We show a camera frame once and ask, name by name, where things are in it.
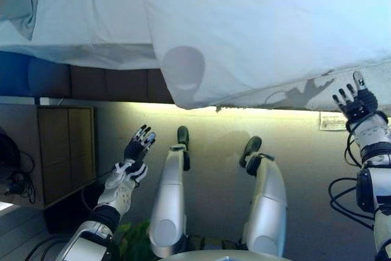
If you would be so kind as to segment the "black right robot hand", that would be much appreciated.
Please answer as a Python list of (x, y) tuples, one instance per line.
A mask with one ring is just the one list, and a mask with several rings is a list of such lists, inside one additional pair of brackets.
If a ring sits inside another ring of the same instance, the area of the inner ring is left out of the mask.
[(339, 88), (338, 94), (332, 96), (339, 110), (351, 121), (374, 113), (378, 109), (378, 100), (367, 87), (360, 71), (353, 72), (353, 81), (355, 87), (352, 84), (346, 84), (346, 90)]

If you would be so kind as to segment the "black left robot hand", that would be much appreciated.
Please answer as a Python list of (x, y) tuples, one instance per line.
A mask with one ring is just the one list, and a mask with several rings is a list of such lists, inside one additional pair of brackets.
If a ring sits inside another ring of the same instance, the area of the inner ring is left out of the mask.
[(151, 127), (144, 124), (135, 132), (125, 147), (123, 159), (125, 161), (142, 161), (155, 141), (156, 133), (151, 131)]

